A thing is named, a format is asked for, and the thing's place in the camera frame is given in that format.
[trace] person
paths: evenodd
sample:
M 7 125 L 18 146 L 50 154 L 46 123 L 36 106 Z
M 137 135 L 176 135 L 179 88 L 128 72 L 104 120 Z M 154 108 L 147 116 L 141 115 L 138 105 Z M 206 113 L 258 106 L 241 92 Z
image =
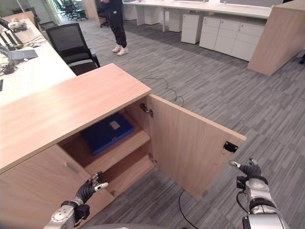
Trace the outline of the person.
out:
M 126 34 L 123 27 L 123 1 L 101 0 L 101 3 L 108 13 L 110 28 L 117 43 L 112 51 L 117 52 L 118 56 L 123 56 L 128 53 Z

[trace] black pants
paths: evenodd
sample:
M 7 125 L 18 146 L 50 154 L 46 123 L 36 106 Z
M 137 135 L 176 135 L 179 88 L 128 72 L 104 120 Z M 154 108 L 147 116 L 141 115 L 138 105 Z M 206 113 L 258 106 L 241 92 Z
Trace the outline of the black pants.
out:
M 127 46 L 126 34 L 123 27 L 123 6 L 107 9 L 110 28 L 114 33 L 116 43 L 123 48 Z

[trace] open cabinet door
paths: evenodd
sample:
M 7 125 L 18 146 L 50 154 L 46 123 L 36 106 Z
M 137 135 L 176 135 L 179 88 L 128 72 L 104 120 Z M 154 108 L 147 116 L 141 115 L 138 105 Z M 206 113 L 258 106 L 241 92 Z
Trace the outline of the open cabinet door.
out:
M 153 94 L 147 108 L 153 111 L 149 125 L 159 168 L 200 198 L 233 155 L 225 143 L 240 147 L 246 137 Z

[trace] cabinet shelf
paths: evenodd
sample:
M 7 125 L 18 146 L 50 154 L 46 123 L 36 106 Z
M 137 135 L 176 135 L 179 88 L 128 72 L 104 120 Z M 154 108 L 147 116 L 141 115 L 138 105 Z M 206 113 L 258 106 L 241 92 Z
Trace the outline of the cabinet shelf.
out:
M 106 171 L 150 140 L 150 136 L 130 116 L 126 113 L 122 113 L 122 115 L 134 127 L 134 132 L 100 154 L 92 155 L 80 133 L 72 136 L 71 141 L 63 142 L 61 144 L 62 148 L 81 164 L 89 174 L 93 175 L 99 171 Z
M 140 147 L 103 174 L 109 182 L 107 191 L 118 197 L 153 167 L 147 152 Z

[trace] white sneaker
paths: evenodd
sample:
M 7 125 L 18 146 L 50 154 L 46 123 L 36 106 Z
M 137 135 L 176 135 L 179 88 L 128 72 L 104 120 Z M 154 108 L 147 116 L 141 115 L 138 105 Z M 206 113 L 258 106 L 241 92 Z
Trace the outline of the white sneaker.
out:
M 127 48 L 121 48 L 121 50 L 118 52 L 118 56 L 123 56 L 128 53 Z
M 119 52 L 121 49 L 122 49 L 122 46 L 117 44 L 112 51 L 113 52 Z

